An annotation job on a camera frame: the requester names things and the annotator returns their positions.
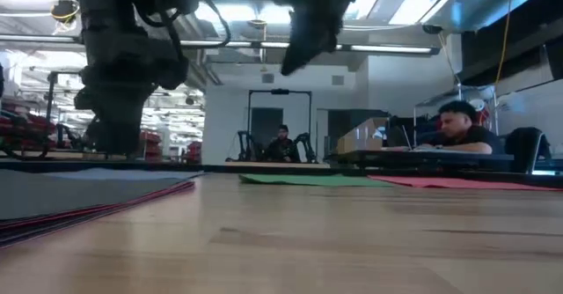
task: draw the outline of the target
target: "wooden table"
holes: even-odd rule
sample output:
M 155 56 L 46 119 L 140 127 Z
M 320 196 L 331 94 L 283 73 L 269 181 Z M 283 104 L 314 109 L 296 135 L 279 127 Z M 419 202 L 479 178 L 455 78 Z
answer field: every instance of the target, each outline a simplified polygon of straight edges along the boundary
M 0 292 L 563 292 L 563 195 L 197 180 L 0 252 Z

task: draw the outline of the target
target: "dark hair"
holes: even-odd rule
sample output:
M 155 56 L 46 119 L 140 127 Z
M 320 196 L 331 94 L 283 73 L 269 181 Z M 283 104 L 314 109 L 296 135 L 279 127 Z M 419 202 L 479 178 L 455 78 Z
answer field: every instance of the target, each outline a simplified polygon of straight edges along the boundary
M 472 104 L 468 103 L 467 101 L 462 100 L 454 100 L 442 107 L 438 111 L 440 114 L 443 113 L 455 113 L 455 114 L 466 114 L 472 122 L 477 121 L 477 110 Z

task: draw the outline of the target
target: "ceiling duct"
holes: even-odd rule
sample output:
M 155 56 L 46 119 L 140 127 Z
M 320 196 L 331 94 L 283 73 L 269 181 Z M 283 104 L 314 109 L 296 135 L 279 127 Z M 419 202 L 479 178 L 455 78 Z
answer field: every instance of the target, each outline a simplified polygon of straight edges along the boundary
M 344 86 L 344 77 L 342 75 L 333 75 L 333 86 Z
M 275 81 L 275 76 L 273 73 L 262 74 L 262 84 L 273 84 Z

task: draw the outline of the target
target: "red mat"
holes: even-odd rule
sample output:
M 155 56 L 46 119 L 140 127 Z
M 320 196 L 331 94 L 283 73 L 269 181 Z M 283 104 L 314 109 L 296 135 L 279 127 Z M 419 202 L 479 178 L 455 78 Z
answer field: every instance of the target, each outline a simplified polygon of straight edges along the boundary
M 508 189 L 508 190 L 537 190 L 560 191 L 563 188 L 533 187 L 523 184 L 485 182 L 480 180 L 463 180 L 447 178 L 426 177 L 399 177 L 399 176 L 369 176 L 372 180 L 383 180 L 393 184 L 420 187 L 420 188 L 473 188 L 473 189 Z

